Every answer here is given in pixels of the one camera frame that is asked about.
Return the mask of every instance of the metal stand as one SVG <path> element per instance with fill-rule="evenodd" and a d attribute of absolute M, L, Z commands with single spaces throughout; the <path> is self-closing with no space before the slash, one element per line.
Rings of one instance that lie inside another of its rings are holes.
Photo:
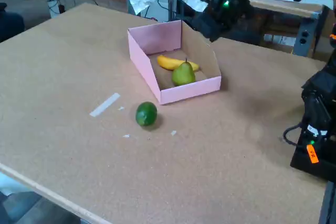
<path fill-rule="evenodd" d="M 335 184 L 328 182 L 325 190 L 319 224 L 333 224 L 336 223 Z"/>

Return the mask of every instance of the white tape strip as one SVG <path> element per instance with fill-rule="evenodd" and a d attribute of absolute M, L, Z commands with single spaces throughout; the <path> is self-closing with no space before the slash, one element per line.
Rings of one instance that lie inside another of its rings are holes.
<path fill-rule="evenodd" d="M 93 116 L 95 118 L 97 115 L 100 115 L 105 109 L 111 106 L 111 104 L 114 103 L 119 97 L 120 95 L 118 93 L 114 93 L 109 99 L 104 101 L 94 111 L 92 111 L 90 113 L 90 116 Z"/>

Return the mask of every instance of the pink cardboard box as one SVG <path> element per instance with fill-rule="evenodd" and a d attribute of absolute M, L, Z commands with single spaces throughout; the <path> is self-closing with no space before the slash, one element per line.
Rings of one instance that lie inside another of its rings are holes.
<path fill-rule="evenodd" d="M 222 79 L 212 48 L 202 35 L 177 20 L 128 29 L 131 60 L 160 104 L 207 94 L 220 89 Z M 199 64 L 196 82 L 175 87 L 172 71 L 161 68 L 157 56 Z"/>

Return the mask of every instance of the floor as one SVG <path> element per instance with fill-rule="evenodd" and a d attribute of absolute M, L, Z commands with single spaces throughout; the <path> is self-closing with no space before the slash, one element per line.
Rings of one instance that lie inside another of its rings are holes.
<path fill-rule="evenodd" d="M 95 0 L 98 5 L 119 10 L 127 11 L 126 3 L 113 2 L 107 0 Z M 7 12 L 19 13 L 23 16 L 26 29 L 30 29 L 48 19 L 50 19 L 50 12 L 47 0 L 1 0 L 7 4 Z M 66 10 L 82 3 L 92 3 L 92 0 L 60 0 L 61 4 L 65 6 Z"/>

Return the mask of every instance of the table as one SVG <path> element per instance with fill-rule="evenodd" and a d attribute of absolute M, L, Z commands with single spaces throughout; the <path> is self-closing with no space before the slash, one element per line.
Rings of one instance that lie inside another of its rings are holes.
<path fill-rule="evenodd" d="M 0 172 L 92 223 L 318 223 L 326 183 L 280 139 L 324 63 L 219 39 L 222 90 L 159 106 L 126 32 L 153 22 L 84 4 L 0 44 Z"/>

